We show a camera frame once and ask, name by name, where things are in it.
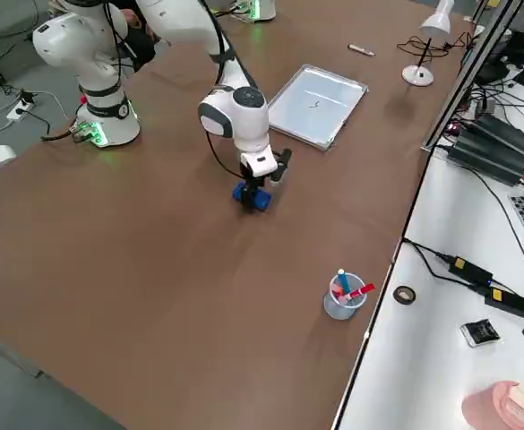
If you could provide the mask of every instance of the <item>white lamp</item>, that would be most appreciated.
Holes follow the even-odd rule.
[[[428,38],[417,65],[408,65],[403,69],[403,79],[411,85],[417,87],[426,87],[431,85],[434,81],[433,74],[429,69],[423,67],[426,53],[429,50],[432,39],[445,39],[451,32],[451,21],[449,20],[449,13],[451,13],[452,6],[455,4],[454,0],[441,0],[434,13],[429,16],[423,24],[421,24],[421,33]]]

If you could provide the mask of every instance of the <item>pink container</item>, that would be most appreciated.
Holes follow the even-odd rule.
[[[524,430],[524,386],[494,383],[465,398],[462,415],[476,430]]]

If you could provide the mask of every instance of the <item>floor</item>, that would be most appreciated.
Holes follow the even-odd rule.
[[[430,5],[438,3],[438,0],[416,1]],[[456,0],[454,10],[471,15],[475,4],[475,0]],[[32,18],[32,12],[30,11],[28,19]],[[56,94],[64,110],[71,116],[79,104],[80,97],[73,73],[44,64],[32,44],[24,41],[24,35],[19,39],[20,44],[0,62],[0,68],[9,83],[25,90],[43,90]],[[10,44],[12,41],[0,42],[0,54]],[[13,96],[4,95],[0,89],[0,107],[11,101]],[[33,113],[46,119],[54,130],[62,127],[66,121],[54,99],[45,94],[39,96],[38,105]],[[5,116],[6,112],[0,114],[0,127],[6,124]],[[26,117],[0,133],[0,144],[11,146],[20,155],[35,144],[45,131],[43,123]],[[35,379],[0,357],[0,430],[31,428],[122,429],[119,424],[47,375]]]
[[[47,375],[0,357],[0,430],[124,430]]]

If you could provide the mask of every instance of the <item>lamp base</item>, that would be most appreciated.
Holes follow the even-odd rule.
[[[417,87],[427,87],[434,81],[431,71],[423,66],[408,65],[401,75],[405,81]]]

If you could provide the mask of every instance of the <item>aluminum tray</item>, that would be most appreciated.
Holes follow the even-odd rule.
[[[367,91],[361,82],[304,64],[270,102],[270,127],[326,151]]]

